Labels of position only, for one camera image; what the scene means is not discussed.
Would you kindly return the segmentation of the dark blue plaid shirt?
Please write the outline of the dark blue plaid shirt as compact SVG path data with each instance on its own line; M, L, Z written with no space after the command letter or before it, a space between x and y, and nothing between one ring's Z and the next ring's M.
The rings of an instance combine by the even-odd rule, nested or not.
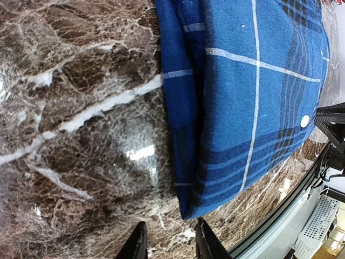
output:
M314 130L320 1L156 1L181 217L226 204Z

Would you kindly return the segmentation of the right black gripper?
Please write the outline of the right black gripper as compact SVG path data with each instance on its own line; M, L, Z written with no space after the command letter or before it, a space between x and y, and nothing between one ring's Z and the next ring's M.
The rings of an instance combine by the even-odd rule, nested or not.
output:
M332 147L328 151L328 165L344 169L344 103L320 107L316 110L314 124L328 138Z

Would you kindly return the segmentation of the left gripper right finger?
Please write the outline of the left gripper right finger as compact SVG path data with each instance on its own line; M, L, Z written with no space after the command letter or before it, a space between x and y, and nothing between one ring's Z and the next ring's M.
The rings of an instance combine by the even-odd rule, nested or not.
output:
M196 257L198 259L232 259L208 223L198 218L196 231Z

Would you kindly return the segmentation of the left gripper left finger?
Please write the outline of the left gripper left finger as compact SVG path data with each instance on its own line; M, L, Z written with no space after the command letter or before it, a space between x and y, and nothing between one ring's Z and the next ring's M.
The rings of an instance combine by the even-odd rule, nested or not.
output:
M115 259L148 259L148 236L144 221L140 221Z

